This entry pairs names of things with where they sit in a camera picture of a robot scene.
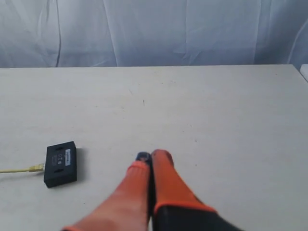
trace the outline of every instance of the black device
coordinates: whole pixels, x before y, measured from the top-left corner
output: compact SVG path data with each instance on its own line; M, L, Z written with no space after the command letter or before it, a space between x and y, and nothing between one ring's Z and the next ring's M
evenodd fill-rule
M77 151L73 141L47 147L44 182L48 188L77 180Z

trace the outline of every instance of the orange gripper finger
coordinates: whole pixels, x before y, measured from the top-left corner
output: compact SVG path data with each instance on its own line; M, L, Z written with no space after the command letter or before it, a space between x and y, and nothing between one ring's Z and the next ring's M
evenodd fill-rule
M134 161L117 189L97 209L63 231L146 231L150 167Z
M152 154L156 205L154 214L163 206L177 206L210 212L216 210L203 204L184 183L173 167L173 159L165 150L155 150Z

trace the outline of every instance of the yellow ethernet cable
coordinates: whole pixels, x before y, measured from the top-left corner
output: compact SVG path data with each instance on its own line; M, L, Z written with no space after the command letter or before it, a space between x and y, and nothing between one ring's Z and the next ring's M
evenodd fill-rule
M0 170L0 173L15 173L15 172L42 172L45 169L44 164L34 165L29 168L24 169L8 169L8 170Z

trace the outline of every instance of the label sticker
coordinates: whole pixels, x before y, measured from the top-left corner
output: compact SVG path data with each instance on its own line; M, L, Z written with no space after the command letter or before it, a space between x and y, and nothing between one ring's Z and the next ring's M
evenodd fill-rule
M66 149L65 151L65 166L71 165L71 150Z

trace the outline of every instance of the white fabric backdrop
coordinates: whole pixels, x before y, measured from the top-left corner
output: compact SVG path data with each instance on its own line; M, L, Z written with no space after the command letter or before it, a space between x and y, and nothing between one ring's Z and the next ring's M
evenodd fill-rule
M0 0L0 67L308 63L308 0Z

